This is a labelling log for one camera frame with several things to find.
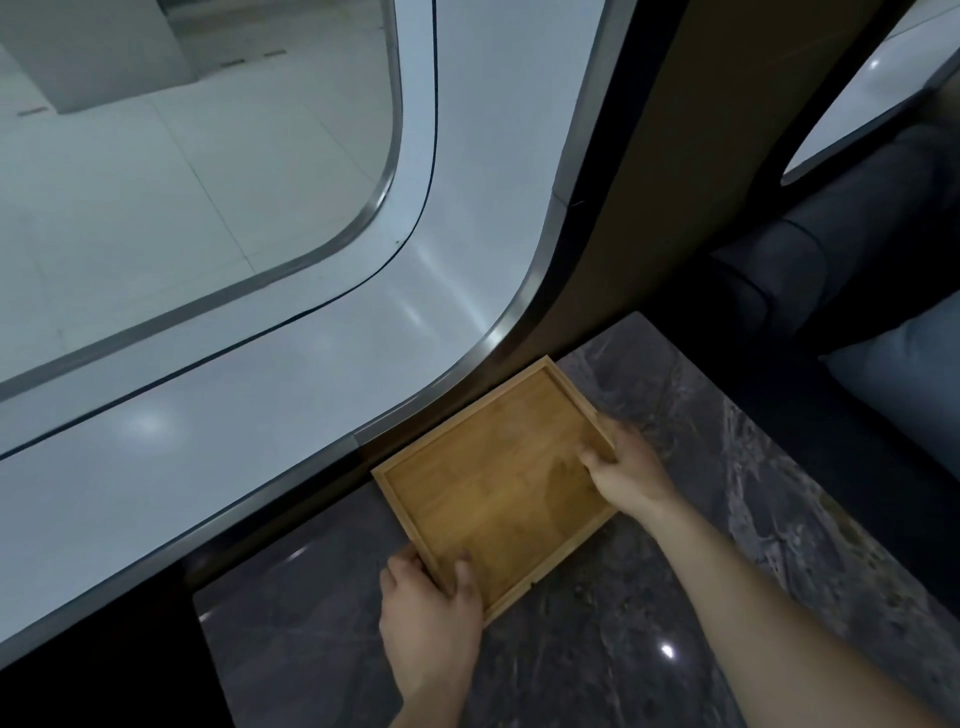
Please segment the floor tile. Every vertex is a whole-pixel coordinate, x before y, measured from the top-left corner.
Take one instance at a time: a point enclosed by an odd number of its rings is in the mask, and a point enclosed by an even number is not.
[[[0,49],[0,376],[342,230],[390,146],[381,25],[378,0],[174,22],[197,83],[64,116],[17,116],[46,102]]]
[[[0,230],[16,211],[0,200]],[[45,281],[21,241],[0,238],[0,381],[66,353]]]
[[[54,307],[110,310],[242,259],[155,110],[130,99],[0,137],[5,236]]]
[[[296,90],[266,65],[252,72],[154,99],[247,255],[352,216],[372,193]]]
[[[348,214],[332,218],[325,225],[319,225],[305,235],[267,246],[249,256],[248,260],[250,261],[250,265],[256,273],[263,273],[288,260],[293,260],[301,255],[311,253],[322,246],[323,243],[332,239],[338,232],[345,228],[354,217],[356,217],[356,215]]]
[[[372,180],[390,150],[393,98],[382,32],[284,59],[277,72]]]
[[[187,280],[122,309],[94,319],[67,319],[63,324],[63,343],[73,352],[94,344],[118,331],[150,321],[160,314],[215,293],[249,278],[253,273],[247,260],[231,263],[219,270]]]

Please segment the glass window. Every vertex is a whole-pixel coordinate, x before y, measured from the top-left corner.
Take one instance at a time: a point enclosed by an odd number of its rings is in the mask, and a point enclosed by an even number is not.
[[[316,250],[384,174],[379,0],[15,5],[0,381]]]
[[[784,183],[924,88],[960,47],[960,0],[917,0],[857,71],[790,160]]]

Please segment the hand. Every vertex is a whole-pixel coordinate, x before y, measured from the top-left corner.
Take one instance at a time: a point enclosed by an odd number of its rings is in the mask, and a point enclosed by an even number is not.
[[[587,446],[581,446],[577,455],[607,502],[644,522],[659,504],[679,498],[654,449],[636,427],[606,415],[598,415],[597,423],[613,440],[616,460],[609,463]]]
[[[410,545],[380,572],[380,635],[406,703],[423,692],[467,699],[480,652],[483,603],[469,557],[454,565],[457,593],[443,594]]]

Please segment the seat cushion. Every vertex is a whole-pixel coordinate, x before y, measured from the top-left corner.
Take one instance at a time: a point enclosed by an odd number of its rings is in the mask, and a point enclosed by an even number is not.
[[[848,392],[960,479],[960,292],[824,361]]]

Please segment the marble surface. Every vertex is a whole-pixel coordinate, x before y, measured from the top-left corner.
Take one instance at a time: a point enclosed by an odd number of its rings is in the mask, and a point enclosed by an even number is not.
[[[560,365],[785,590],[960,722],[960,623],[642,316]],[[197,594],[239,728],[389,723],[377,572],[404,543],[371,483]],[[659,549],[616,516],[487,629],[462,725],[743,721]]]

